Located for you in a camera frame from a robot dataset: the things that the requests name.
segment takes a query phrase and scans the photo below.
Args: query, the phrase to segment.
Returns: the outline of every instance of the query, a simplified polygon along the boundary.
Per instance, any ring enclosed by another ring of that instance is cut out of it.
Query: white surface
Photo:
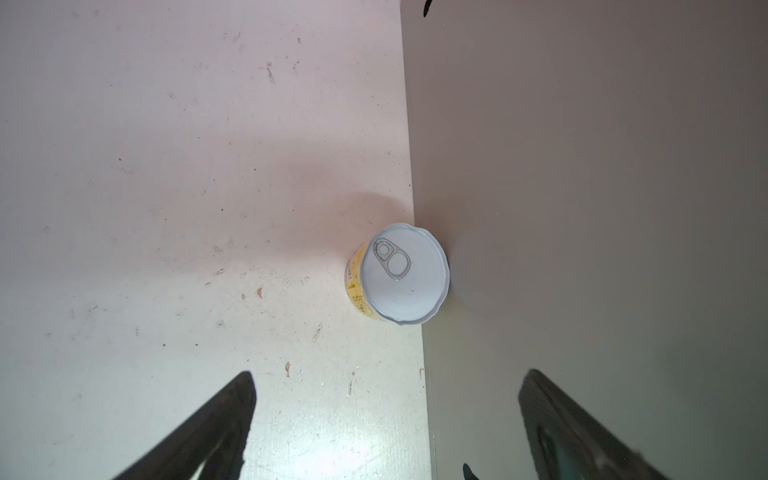
[[[428,231],[403,224],[384,229],[373,237],[372,244],[380,240],[388,240],[396,247],[387,262],[390,271],[399,275],[408,267],[406,255],[401,251],[410,258],[410,268],[405,276],[395,280],[385,270],[376,251],[370,248],[361,267],[361,284],[367,300],[385,318],[414,323],[429,320],[448,292],[448,261],[440,244]],[[385,252],[380,255],[387,258],[390,250],[386,243],[378,245],[379,249],[382,247]]]
[[[421,329],[343,287],[412,221],[397,2],[4,2],[0,61],[0,478],[110,478],[243,369],[243,478],[430,477]]]

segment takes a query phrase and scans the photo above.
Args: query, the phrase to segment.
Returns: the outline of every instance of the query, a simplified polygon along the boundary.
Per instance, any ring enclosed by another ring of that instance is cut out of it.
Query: pull-tab lid
[[[438,241],[407,223],[390,225],[373,237],[360,276],[368,303],[397,323],[423,323],[435,315],[450,281]]]

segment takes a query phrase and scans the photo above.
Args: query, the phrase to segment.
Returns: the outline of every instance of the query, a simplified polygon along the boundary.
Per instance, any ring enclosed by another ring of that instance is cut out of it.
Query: scratch
[[[317,341],[317,336],[320,334],[320,330],[323,329],[323,322],[320,322],[320,325],[317,327],[317,331],[314,335],[312,335],[312,340]]]

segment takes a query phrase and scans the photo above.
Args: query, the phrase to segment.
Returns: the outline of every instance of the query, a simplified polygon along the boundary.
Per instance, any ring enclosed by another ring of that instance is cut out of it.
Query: can
[[[423,228],[394,223],[361,245],[346,265],[346,293],[374,319],[418,325],[440,309],[451,274],[440,243]]]

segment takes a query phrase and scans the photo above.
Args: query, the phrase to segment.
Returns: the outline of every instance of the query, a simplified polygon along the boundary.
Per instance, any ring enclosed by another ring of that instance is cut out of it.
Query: gray wall
[[[531,367],[673,478],[765,478],[765,8],[422,7],[415,218],[453,275],[424,327],[437,478],[535,477]]]

